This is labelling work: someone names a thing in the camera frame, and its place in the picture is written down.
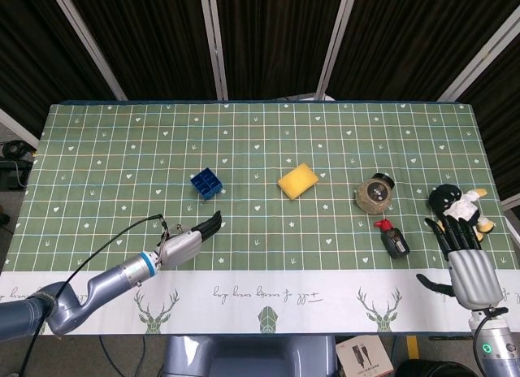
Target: jar lid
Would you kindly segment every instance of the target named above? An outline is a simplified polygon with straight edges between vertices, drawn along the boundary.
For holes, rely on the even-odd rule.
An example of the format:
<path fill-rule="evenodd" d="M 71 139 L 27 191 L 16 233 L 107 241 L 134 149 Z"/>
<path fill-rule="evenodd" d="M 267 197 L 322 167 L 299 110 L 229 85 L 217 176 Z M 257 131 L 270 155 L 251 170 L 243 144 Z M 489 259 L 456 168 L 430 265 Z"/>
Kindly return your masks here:
<path fill-rule="evenodd" d="M 396 185 L 392 178 L 390 178 L 388 175 L 385 175 L 381 172 L 377 172 L 372 176 L 375 180 L 383 180 L 385 181 L 389 186 L 390 189 L 393 189 L 393 187 Z"/>

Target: blue ring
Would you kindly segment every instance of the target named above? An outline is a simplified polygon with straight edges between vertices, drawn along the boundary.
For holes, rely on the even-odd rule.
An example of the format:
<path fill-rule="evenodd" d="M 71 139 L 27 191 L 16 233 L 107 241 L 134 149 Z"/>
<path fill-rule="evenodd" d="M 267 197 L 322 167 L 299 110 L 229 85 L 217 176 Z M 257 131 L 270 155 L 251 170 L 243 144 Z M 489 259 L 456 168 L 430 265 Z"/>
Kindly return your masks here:
<path fill-rule="evenodd" d="M 149 276 L 153 277 L 155 275 L 155 269 L 154 269 L 154 265 L 152 265 L 152 262 L 150 261 L 150 257 L 148 255 L 146 255 L 145 253 L 139 253 L 139 255 L 146 262 L 146 266 L 148 267 L 148 270 L 149 270 Z"/>

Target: robotic arm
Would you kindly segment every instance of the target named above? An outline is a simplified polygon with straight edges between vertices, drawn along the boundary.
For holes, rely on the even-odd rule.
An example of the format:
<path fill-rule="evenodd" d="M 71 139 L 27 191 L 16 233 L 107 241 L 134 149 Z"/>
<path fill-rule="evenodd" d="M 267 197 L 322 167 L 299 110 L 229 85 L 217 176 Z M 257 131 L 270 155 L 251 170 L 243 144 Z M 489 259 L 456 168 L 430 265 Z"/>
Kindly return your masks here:
<path fill-rule="evenodd" d="M 473 351 L 484 376 L 520 377 L 520 352 L 500 316 L 507 308 L 497 308 L 502 292 L 488 254 L 467 221 L 451 216 L 440 220 L 444 230 L 431 219 L 426 222 L 448 261 L 452 285 L 435 284 L 422 274 L 417 275 L 418 280 L 434 292 L 456 297 L 461 306 L 472 311 Z"/>
<path fill-rule="evenodd" d="M 54 334 L 66 334 L 78 328 L 99 307 L 131 288 L 141 286 L 161 267 L 177 267 L 195 257 L 202 242 L 213 236 L 221 223 L 222 217 L 217 212 L 188 231 L 178 226 L 178 235 L 170 236 L 165 231 L 154 251 L 139 253 L 93 277 L 88 282 L 89 295 L 84 304 L 80 304 L 70 284 L 62 290 L 64 282 L 47 285 L 26 300 L 0 304 L 0 342 L 34 334 L 48 310 L 46 321 Z"/>

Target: black curtain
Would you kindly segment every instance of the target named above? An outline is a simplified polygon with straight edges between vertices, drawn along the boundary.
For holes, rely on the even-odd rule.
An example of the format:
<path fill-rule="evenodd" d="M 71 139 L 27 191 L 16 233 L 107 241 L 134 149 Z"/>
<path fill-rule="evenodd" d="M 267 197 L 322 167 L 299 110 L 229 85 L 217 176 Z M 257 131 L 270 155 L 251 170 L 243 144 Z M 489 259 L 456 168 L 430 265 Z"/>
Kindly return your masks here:
<path fill-rule="evenodd" d="M 0 105 L 36 137 L 49 106 L 114 95 L 55 0 L 0 0 Z"/>
<path fill-rule="evenodd" d="M 435 101 L 520 0 L 356 0 L 335 99 Z"/>
<path fill-rule="evenodd" d="M 215 99 L 201 0 L 72 0 L 130 99 Z"/>
<path fill-rule="evenodd" d="M 459 97 L 475 117 L 502 200 L 520 193 L 520 36 Z"/>
<path fill-rule="evenodd" d="M 217 0 L 231 99 L 318 87 L 340 0 Z"/>

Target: plush toy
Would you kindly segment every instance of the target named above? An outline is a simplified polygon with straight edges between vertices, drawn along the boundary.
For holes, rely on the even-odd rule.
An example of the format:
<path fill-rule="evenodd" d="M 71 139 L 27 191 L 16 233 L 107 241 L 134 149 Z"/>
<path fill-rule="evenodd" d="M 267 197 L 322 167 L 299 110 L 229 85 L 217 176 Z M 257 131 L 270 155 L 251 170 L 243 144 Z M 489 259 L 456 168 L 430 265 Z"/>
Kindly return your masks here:
<path fill-rule="evenodd" d="M 479 208 L 473 203 L 488 194 L 485 188 L 474 188 L 462 194 L 462 191 L 453 184 L 442 184 L 430 193 L 428 199 L 430 207 L 437 217 L 440 215 L 453 216 L 455 219 L 463 218 L 473 227 L 479 241 L 483 239 L 483 233 L 489 233 L 495 224 L 480 214 Z"/>

